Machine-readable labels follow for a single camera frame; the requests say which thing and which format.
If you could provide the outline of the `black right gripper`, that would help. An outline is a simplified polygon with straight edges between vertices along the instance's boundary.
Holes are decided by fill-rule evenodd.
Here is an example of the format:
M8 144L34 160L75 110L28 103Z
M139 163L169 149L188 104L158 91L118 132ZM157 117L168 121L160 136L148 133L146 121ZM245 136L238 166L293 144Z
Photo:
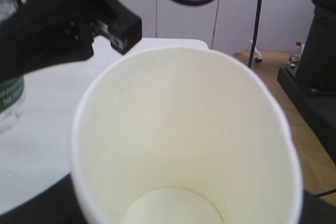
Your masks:
M88 60L97 36L124 55L142 39L142 20L118 0L27 0L1 24L19 76Z

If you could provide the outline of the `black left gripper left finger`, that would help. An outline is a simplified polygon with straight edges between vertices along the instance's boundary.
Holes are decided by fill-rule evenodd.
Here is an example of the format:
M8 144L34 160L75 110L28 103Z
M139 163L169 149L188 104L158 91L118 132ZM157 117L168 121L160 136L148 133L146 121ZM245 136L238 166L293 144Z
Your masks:
M1 214L1 223L85 223L68 174L39 195Z

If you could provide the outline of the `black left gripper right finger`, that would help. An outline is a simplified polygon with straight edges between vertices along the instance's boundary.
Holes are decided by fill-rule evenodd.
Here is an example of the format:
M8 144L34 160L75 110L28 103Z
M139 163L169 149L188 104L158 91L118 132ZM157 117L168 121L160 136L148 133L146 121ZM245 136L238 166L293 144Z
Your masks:
M303 191L300 224L335 224L335 206Z

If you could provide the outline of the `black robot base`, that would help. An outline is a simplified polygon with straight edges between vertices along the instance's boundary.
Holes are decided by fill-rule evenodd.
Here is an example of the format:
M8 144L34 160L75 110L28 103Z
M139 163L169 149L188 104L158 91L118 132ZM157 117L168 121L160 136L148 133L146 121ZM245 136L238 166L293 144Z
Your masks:
M335 0L311 0L314 17L298 66L281 67L277 81L335 160Z

